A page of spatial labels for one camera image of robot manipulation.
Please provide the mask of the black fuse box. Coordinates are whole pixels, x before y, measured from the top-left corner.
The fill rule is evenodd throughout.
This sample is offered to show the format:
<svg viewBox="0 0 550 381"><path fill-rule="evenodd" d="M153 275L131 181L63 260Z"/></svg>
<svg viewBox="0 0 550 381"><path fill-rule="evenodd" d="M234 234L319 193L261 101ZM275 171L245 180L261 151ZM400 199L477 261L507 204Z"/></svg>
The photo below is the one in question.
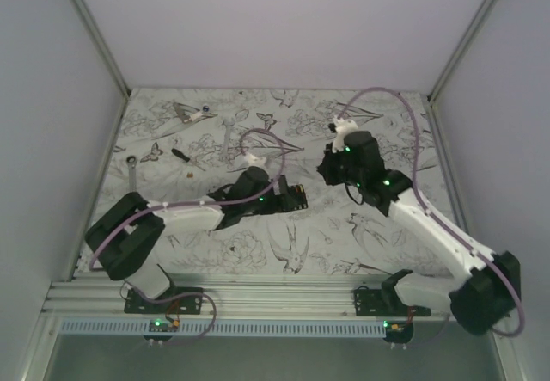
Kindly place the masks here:
<svg viewBox="0 0 550 381"><path fill-rule="evenodd" d="M298 211L308 208L307 195L302 184L290 186L290 210Z"/></svg>

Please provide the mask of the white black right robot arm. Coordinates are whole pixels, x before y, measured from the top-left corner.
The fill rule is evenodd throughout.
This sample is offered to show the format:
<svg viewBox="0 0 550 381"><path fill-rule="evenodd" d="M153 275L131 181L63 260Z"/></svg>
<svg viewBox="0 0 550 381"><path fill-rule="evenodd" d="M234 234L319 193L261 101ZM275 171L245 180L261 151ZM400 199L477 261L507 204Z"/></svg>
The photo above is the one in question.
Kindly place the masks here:
<svg viewBox="0 0 550 381"><path fill-rule="evenodd" d="M410 306L449 313L471 335L483 335L521 306L521 266L477 242L446 219L398 170L387 169L378 143L366 131L337 133L317 168L329 186L356 189L360 203L377 209L411 232L448 269L448 278L430 278L402 269L382 284L381 305L391 316Z"/></svg>

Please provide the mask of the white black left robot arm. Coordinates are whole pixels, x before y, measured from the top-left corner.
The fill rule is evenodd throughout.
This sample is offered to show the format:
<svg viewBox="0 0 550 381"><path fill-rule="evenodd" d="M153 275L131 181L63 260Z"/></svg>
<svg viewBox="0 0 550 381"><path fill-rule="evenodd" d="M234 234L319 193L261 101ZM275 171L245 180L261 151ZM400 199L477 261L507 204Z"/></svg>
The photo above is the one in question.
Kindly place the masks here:
<svg viewBox="0 0 550 381"><path fill-rule="evenodd" d="M291 186L281 175L276 183L266 171L250 166L235 183L186 205L147 201L129 192L85 233L99 263L113 281L124 281L155 313L174 307L172 280L153 257L162 237L183 232L210 232L234 226L247 216L294 212L308 206L303 186Z"/></svg>

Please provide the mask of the chrome ratchet wrench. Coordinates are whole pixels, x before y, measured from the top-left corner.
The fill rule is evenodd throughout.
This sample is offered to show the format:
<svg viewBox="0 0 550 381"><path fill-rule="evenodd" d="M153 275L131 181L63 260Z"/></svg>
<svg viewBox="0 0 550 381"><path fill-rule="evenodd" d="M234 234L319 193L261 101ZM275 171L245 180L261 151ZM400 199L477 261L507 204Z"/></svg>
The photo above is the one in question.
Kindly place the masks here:
<svg viewBox="0 0 550 381"><path fill-rule="evenodd" d="M134 155L130 155L126 158L126 165L128 170L128 191L137 191L137 167L138 159Z"/></svg>

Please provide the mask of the right controller board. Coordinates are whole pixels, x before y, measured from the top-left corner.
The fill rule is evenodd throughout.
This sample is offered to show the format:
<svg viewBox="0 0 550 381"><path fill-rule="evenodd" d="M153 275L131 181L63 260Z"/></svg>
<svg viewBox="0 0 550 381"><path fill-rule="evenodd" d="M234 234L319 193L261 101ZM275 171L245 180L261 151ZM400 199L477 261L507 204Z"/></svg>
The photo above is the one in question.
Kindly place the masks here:
<svg viewBox="0 0 550 381"><path fill-rule="evenodd" d="M385 330L383 340L390 344L406 345L414 335L413 322L384 321L383 327Z"/></svg>

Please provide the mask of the controller board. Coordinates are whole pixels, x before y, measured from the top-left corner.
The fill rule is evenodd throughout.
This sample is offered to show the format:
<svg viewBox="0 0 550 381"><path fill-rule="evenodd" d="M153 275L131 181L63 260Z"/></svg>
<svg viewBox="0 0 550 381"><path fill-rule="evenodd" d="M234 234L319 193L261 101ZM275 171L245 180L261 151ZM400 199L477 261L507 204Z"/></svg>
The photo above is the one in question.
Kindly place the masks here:
<svg viewBox="0 0 550 381"><path fill-rule="evenodd" d="M165 344L179 331L179 323L166 319L153 319L149 322L144 339L149 344Z"/></svg>
<svg viewBox="0 0 550 381"><path fill-rule="evenodd" d="M390 344L406 345L414 335L413 322L384 321L383 327L385 330L383 340Z"/></svg>

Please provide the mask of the left controller board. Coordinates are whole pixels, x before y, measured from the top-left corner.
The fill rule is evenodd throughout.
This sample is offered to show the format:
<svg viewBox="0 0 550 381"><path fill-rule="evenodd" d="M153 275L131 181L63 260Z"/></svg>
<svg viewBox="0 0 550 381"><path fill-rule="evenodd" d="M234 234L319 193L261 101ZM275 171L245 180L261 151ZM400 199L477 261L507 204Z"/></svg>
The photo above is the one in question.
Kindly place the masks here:
<svg viewBox="0 0 550 381"><path fill-rule="evenodd" d="M179 323L166 319L153 319L149 322L144 339L149 344L165 344L179 331Z"/></svg>

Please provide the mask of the aluminium frame rail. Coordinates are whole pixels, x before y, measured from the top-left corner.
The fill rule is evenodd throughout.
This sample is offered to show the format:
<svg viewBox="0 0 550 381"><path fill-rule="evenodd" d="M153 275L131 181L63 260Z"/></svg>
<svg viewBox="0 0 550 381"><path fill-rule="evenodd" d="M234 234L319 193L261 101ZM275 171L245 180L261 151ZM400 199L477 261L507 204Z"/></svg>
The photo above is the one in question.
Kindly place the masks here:
<svg viewBox="0 0 550 381"><path fill-rule="evenodd" d="M352 291L377 288L376 275L231 275L179 274L180 286L201 287L221 318L356 318ZM128 286L104 273L80 273L70 282L54 282L41 312L48 316L123 316Z"/></svg>

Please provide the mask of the black handled screwdriver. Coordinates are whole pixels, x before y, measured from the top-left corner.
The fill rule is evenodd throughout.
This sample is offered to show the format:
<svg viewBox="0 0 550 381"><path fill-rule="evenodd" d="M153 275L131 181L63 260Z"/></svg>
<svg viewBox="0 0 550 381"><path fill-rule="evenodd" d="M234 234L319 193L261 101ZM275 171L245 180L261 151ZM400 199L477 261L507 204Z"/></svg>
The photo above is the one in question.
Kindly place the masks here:
<svg viewBox="0 0 550 381"><path fill-rule="evenodd" d="M187 157L182 151L178 150L178 149L175 149L173 148L171 150L171 152L176 156L178 157L179 159L181 159L183 162L186 162L188 163L190 161L190 158Z"/></svg>

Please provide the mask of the small metal bracket tool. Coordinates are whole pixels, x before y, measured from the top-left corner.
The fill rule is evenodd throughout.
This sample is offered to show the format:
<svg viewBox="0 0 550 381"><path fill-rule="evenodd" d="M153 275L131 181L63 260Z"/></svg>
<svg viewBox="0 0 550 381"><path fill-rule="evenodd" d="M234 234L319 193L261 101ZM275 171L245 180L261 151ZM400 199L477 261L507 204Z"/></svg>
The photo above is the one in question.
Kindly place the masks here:
<svg viewBox="0 0 550 381"><path fill-rule="evenodd" d="M186 124L191 121L190 115L186 112L185 106L183 104L174 102L173 108L176 116L180 119L182 124Z"/></svg>

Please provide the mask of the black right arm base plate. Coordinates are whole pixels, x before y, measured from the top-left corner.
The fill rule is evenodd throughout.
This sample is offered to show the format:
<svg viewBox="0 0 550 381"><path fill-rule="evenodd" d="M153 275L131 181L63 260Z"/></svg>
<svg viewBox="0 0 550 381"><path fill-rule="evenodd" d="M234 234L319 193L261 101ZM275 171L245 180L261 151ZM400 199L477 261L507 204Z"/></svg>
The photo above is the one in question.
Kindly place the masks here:
<svg viewBox="0 0 550 381"><path fill-rule="evenodd" d="M430 316L431 310L425 307L412 307L400 301L394 291L369 289L360 286L352 292L356 316L407 317Z"/></svg>

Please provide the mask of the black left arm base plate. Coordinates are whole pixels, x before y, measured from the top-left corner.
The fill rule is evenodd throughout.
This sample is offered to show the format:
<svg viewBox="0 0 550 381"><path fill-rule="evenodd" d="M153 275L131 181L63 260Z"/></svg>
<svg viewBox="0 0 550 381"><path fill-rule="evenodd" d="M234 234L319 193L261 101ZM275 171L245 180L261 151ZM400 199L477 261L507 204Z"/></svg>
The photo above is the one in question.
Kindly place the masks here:
<svg viewBox="0 0 550 381"><path fill-rule="evenodd" d="M164 292L158 303L151 303L136 291L126 295L124 313L134 315L199 315L202 307L200 287L173 287Z"/></svg>

